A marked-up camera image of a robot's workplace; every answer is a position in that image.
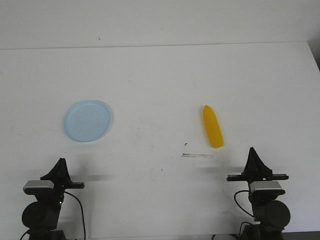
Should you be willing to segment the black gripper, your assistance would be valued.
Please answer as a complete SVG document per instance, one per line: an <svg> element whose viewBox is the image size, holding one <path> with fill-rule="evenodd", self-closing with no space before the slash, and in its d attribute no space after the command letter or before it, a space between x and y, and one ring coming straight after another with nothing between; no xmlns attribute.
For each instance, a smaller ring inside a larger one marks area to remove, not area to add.
<svg viewBox="0 0 320 240"><path fill-rule="evenodd" d="M52 200L63 200L66 190L85 187L84 182L72 182L65 158L60 158L49 173L40 177L40 180L49 180L53 183Z"/></svg>
<svg viewBox="0 0 320 240"><path fill-rule="evenodd" d="M247 161L244 170L241 174L231 174L226 177L227 182L247 182L250 189L250 184L255 181L285 181L289 176L286 174L273 174L272 170L268 168L260 159L256 150L250 147Z"/></svg>

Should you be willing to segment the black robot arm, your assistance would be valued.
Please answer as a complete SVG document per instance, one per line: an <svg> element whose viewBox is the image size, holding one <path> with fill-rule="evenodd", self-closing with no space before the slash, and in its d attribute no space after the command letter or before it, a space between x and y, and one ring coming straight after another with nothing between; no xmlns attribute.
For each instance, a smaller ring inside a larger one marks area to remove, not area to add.
<svg viewBox="0 0 320 240"><path fill-rule="evenodd" d="M248 158L241 174L228 175L228 182L247 182L248 189L234 193L236 205L253 218L255 224L244 221L240 224L238 240L283 240L283 230L290 223L291 213L287 205L277 200L286 191L279 181L288 180L285 173L275 174L267 167L254 147L249 148ZM252 213L238 202L237 195L247 193Z"/></svg>
<svg viewBox="0 0 320 240"><path fill-rule="evenodd" d="M81 201L67 190L83 189L84 182L73 182L65 158L60 158L54 167L37 180L29 180L23 186L26 195L35 196L22 212L21 221L27 228L21 239L28 235L30 240L65 240L63 230L58 230L58 221L65 195L73 197L80 206L83 238L87 238L84 209Z"/></svg>

